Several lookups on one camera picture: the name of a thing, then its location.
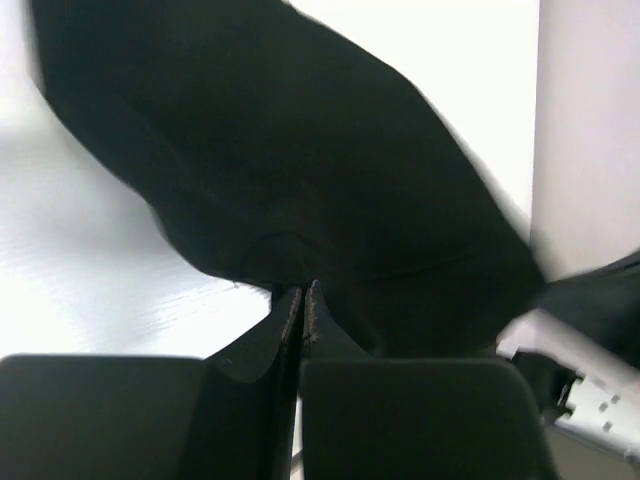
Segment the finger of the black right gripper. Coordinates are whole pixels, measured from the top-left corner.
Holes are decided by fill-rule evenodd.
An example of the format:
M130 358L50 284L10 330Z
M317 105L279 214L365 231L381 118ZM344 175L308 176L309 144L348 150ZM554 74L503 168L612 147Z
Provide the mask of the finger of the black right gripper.
M639 367L639 252L550 283L538 307Z

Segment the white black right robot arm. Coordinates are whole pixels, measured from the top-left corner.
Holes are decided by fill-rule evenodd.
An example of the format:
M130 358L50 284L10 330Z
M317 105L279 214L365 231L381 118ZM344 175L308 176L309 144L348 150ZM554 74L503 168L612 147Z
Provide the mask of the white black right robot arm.
M544 419L639 464L639 254L553 281L537 299L539 342L514 364Z

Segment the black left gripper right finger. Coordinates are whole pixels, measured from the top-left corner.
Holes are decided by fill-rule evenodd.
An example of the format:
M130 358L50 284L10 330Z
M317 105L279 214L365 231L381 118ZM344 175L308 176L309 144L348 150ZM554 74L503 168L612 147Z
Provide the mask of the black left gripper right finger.
M308 479L554 479L539 410L508 362L376 359L306 295L302 458Z

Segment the black skirt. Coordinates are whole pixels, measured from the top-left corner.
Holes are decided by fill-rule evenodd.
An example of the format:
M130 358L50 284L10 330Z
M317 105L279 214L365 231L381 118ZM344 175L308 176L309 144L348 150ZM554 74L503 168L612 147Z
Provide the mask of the black skirt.
M397 70L281 1L33 1L42 93L199 271L318 283L384 357L494 345L545 285Z

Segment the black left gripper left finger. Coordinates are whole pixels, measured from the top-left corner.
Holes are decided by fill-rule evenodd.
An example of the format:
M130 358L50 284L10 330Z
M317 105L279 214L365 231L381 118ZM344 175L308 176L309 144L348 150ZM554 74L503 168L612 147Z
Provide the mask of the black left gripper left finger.
M286 479L303 293L206 359L12 355L5 479Z

